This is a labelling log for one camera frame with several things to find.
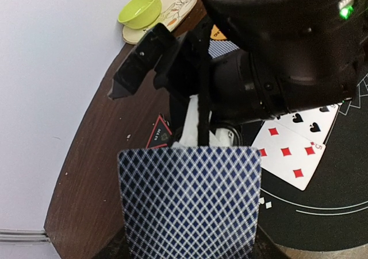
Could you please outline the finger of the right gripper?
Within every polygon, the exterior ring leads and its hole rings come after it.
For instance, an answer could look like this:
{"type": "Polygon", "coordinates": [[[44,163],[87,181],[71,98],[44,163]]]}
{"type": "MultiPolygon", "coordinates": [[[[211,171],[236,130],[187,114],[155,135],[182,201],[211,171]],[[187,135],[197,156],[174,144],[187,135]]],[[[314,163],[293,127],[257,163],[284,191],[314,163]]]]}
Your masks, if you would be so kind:
{"type": "Polygon", "coordinates": [[[115,100],[134,95],[147,73],[174,43],[175,37],[162,23],[146,32],[118,66],[108,97],[115,100]]]}

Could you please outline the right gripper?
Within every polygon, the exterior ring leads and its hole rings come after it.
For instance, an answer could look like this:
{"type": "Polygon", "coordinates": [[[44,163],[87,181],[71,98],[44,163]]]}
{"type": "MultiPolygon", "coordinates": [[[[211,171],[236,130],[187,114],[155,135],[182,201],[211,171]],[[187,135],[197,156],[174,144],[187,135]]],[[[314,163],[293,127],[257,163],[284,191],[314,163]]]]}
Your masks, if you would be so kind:
{"type": "Polygon", "coordinates": [[[239,126],[354,97],[356,44],[346,34],[326,35],[211,59],[208,41],[164,34],[154,48],[154,85],[183,101],[198,96],[198,117],[184,138],[206,146],[216,125],[239,126]]]}

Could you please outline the orange big blind button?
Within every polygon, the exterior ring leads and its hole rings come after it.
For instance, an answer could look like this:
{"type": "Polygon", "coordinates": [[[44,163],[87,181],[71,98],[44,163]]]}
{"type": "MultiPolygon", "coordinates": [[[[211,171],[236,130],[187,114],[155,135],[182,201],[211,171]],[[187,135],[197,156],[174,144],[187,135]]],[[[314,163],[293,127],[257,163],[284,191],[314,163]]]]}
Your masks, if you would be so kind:
{"type": "Polygon", "coordinates": [[[214,41],[226,41],[226,36],[219,30],[216,25],[213,25],[210,38],[214,41]]]}

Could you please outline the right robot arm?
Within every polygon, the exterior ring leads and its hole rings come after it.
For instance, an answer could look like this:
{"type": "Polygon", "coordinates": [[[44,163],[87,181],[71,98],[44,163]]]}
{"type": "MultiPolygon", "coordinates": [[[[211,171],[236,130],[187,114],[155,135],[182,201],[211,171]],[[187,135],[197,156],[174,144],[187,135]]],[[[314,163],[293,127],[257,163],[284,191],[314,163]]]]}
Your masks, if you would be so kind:
{"type": "Polygon", "coordinates": [[[355,98],[367,0],[201,0],[207,16],[174,37],[150,29],[113,77],[111,99],[154,87],[199,97],[200,145],[210,129],[273,119],[355,98]]]}

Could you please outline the aluminium front rail frame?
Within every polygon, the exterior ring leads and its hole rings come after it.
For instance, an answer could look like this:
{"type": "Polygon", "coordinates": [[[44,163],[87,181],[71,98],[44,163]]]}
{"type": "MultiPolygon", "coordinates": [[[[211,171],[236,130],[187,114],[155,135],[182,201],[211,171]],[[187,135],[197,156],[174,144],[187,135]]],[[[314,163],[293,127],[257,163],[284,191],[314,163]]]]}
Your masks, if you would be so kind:
{"type": "Polygon", "coordinates": [[[33,245],[50,243],[51,240],[45,231],[37,230],[5,230],[1,229],[1,244],[11,243],[16,245],[33,245]]]}

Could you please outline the nine of spades card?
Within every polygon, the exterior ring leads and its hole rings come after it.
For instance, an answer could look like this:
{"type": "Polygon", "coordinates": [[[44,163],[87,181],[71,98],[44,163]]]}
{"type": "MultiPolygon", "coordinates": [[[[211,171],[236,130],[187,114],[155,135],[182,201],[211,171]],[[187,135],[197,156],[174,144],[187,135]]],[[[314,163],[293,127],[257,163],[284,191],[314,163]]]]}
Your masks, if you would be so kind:
{"type": "Polygon", "coordinates": [[[311,141],[322,144],[327,138],[338,109],[338,104],[328,105],[282,115],[274,121],[311,141]]]}

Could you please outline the green plastic bowl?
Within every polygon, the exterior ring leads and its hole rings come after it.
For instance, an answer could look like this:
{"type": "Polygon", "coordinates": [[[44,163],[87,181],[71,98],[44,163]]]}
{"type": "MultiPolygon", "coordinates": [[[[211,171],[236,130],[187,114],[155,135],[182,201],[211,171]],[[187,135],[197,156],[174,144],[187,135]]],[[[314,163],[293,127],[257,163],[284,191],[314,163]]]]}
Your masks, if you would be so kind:
{"type": "Polygon", "coordinates": [[[161,11],[161,0],[130,0],[120,11],[117,21],[131,29],[142,29],[152,24],[161,11]]]}

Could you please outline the red triangular token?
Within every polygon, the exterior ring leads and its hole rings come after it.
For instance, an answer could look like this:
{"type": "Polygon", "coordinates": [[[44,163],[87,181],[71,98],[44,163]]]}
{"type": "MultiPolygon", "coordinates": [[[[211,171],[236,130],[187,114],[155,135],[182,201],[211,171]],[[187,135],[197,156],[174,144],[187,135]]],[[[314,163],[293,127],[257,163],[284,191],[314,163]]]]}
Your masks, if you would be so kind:
{"type": "Polygon", "coordinates": [[[163,148],[169,145],[173,133],[168,122],[159,114],[146,144],[147,149],[163,148]]]}

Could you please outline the blue card top seat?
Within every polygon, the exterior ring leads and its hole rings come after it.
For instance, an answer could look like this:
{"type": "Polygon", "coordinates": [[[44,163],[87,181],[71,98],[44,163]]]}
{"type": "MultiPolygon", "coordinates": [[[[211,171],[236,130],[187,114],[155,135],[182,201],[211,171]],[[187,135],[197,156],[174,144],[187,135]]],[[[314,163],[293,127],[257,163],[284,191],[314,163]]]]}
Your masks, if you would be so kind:
{"type": "Polygon", "coordinates": [[[215,59],[237,49],[239,49],[239,47],[231,41],[210,40],[208,53],[213,59],[215,59]]]}

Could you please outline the beige bird plate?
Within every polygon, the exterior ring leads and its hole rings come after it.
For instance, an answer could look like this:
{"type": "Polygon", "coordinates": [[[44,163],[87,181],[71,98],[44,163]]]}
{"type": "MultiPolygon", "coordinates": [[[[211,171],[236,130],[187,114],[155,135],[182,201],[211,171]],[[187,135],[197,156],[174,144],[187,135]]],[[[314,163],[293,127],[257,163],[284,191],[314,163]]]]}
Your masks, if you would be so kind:
{"type": "Polygon", "coordinates": [[[198,0],[161,0],[162,11],[157,19],[142,29],[122,28],[122,37],[127,44],[135,45],[156,24],[163,24],[172,32],[192,11],[198,0]]]}

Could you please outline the round black poker mat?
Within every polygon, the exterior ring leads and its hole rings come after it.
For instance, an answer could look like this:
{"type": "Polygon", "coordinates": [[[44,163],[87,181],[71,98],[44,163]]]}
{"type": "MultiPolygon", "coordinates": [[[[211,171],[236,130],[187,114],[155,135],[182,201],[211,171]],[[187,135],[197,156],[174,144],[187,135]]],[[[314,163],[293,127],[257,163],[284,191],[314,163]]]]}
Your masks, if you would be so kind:
{"type": "Polygon", "coordinates": [[[367,243],[367,67],[356,98],[340,106],[305,190],[262,173],[258,223],[277,244],[308,251],[367,243]]]}

